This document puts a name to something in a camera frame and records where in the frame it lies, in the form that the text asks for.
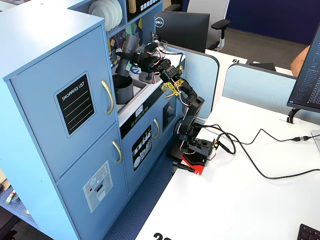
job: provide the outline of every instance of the black robotic arm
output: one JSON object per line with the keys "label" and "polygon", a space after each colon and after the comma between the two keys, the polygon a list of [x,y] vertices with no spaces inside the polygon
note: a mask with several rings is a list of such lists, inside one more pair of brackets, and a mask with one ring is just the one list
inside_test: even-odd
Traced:
{"label": "black robotic arm", "polygon": [[178,136],[183,141],[182,144],[185,143],[184,148],[191,150],[191,153],[182,153],[182,159],[194,170],[194,173],[201,175],[214,144],[214,141],[210,142],[193,137],[194,123],[205,100],[197,95],[185,79],[180,77],[178,69],[171,65],[169,59],[153,56],[157,52],[157,47],[158,44],[153,42],[144,51],[117,52],[117,55],[129,60],[132,65],[141,68],[142,72],[159,74],[162,81],[187,107],[186,114],[178,128]]}

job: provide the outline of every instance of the office chair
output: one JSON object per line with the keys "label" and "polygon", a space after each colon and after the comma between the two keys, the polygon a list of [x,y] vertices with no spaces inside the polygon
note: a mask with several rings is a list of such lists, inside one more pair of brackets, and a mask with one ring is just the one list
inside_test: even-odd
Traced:
{"label": "office chair", "polygon": [[0,206],[0,239],[12,240],[15,239],[14,235],[17,233],[12,228],[19,221],[19,218],[8,212]]}
{"label": "office chair", "polygon": [[225,19],[229,0],[190,0],[188,13],[210,14],[206,48],[220,51],[225,45],[225,30],[231,23]]}
{"label": "office chair", "polygon": [[182,6],[180,4],[172,4],[168,6],[164,11],[166,12],[182,12]]}

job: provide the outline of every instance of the blue wall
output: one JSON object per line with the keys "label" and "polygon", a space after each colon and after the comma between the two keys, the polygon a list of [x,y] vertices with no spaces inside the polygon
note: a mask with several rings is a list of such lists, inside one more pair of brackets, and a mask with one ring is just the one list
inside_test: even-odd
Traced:
{"label": "blue wall", "polygon": [[230,28],[309,45],[320,22],[320,0],[230,0]]}

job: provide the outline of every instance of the sticker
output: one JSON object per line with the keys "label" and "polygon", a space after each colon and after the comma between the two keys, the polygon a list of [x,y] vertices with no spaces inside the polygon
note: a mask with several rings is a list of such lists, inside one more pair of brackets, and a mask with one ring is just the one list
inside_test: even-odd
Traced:
{"label": "sticker", "polygon": [[138,116],[136,116],[137,110],[121,125],[120,134],[121,139],[130,132],[130,130],[137,124],[137,122],[141,119],[141,117],[150,109],[150,107],[160,98],[160,96],[164,92],[161,91],[161,85],[143,102],[142,106],[144,110],[140,112]]}
{"label": "sticker", "polygon": [[143,110],[144,110],[144,106],[141,105],[141,106],[137,109],[137,111],[135,111],[135,117],[138,117],[139,114],[143,112]]}
{"label": "sticker", "polygon": [[136,171],[152,149],[152,127],[144,131],[132,146],[133,170]]}
{"label": "sticker", "polygon": [[157,28],[162,28],[164,26],[164,24],[165,24],[165,21],[164,21],[164,19],[162,17],[157,17],[155,19],[155,26]]}
{"label": "sticker", "polygon": [[69,135],[95,113],[87,74],[63,89],[56,98]]}
{"label": "sticker", "polygon": [[138,75],[140,75],[140,74],[141,74],[141,68],[132,65],[131,68],[130,68],[130,72],[132,72],[133,74],[138,74]]}
{"label": "sticker", "polygon": [[132,64],[128,62],[128,64],[125,67],[125,70],[130,71],[131,67],[132,67]]}
{"label": "sticker", "polygon": [[107,196],[112,187],[113,182],[110,174],[109,161],[106,161],[83,186],[84,195],[91,213]]}

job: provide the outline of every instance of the computer monitor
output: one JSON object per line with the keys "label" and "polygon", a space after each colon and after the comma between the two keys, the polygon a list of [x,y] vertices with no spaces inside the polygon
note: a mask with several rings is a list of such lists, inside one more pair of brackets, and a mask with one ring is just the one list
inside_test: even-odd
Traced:
{"label": "computer monitor", "polygon": [[287,106],[320,113],[320,24]]}
{"label": "computer monitor", "polygon": [[160,41],[205,53],[210,14],[163,11],[155,16]]}

